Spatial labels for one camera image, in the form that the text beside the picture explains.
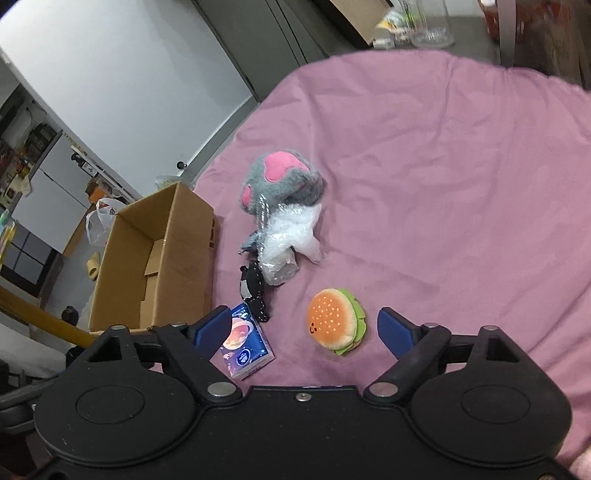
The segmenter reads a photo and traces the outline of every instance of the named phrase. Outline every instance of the pink paw pad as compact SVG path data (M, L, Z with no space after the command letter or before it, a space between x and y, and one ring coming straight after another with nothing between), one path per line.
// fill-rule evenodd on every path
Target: pink paw pad
M252 196L252 188L250 185L246 185L244 190L242 191L242 196L240 197L240 201L244 205L245 208L251 204L251 196Z
M306 164L288 152L275 152L267 155L263 163L265 164L265 180L271 182L280 181L291 168L310 171Z

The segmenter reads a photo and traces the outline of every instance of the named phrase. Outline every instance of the gray plush toy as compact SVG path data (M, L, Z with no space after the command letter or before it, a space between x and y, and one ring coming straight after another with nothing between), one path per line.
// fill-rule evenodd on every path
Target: gray plush toy
M314 205L323 192L322 176L301 154L294 150L273 152L252 164L242 186L240 206L258 215L262 199L272 212L280 203Z

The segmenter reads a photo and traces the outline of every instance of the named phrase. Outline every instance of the burger plush toy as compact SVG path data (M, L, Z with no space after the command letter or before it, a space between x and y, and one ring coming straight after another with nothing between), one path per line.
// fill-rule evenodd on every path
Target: burger plush toy
M318 293L308 307L307 321L312 338L337 355L358 346L367 329L365 312L344 288Z

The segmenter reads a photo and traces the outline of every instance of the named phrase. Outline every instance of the clear plastic container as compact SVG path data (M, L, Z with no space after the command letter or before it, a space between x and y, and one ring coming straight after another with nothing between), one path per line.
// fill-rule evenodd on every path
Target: clear plastic container
M414 32L411 42L418 48L446 48L456 41L449 23L445 0L413 0L408 3Z

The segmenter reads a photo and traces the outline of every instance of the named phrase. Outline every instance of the white plastic bag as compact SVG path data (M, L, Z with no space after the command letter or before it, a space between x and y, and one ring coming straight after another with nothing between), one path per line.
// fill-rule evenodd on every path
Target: white plastic bag
M104 247L107 244L115 215L124 206L123 202L110 198L96 202L96 210L86 215L86 236L91 245Z

